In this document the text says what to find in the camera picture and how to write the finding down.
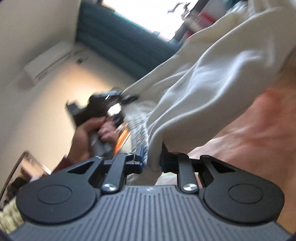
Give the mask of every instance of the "beige wall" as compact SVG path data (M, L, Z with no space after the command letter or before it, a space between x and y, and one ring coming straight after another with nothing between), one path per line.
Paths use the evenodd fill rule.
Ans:
M0 92L45 50L73 41L80 0L2 0L0 3Z
M110 62L88 51L81 65L68 60L36 86L22 74L0 95L0 187L25 150L53 169L68 153L74 133L66 101L85 105L94 92L126 88L134 82Z

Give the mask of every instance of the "white cloth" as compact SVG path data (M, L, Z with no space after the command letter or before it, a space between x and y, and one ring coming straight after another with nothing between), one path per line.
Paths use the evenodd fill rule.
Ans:
M154 184L161 174L162 142L188 153L240 116L275 80L296 45L296 12L288 1L251 0L184 43L169 60L124 94L139 94L124 112L132 146L148 146L143 174L134 184Z

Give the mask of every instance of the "white wall-mounted air conditioner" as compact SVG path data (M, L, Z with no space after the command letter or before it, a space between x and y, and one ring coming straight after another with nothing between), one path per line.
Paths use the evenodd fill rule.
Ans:
M36 85L45 76L60 66L73 54L73 44L69 42L60 42L37 58L32 60L24 67L24 71Z

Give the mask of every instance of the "yellow textured fabric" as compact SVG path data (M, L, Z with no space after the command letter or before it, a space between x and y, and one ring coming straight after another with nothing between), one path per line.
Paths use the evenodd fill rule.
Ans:
M0 228L10 234L24 223L16 205L16 198L7 204L0 212Z

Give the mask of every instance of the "metal bolt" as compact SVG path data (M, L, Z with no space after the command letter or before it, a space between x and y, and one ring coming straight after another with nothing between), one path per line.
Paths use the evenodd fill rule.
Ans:
M117 189L117 187L112 183L106 183L102 186L105 191L112 192Z
M198 186L194 183L188 183L183 186L183 189L187 192L195 191L197 188Z

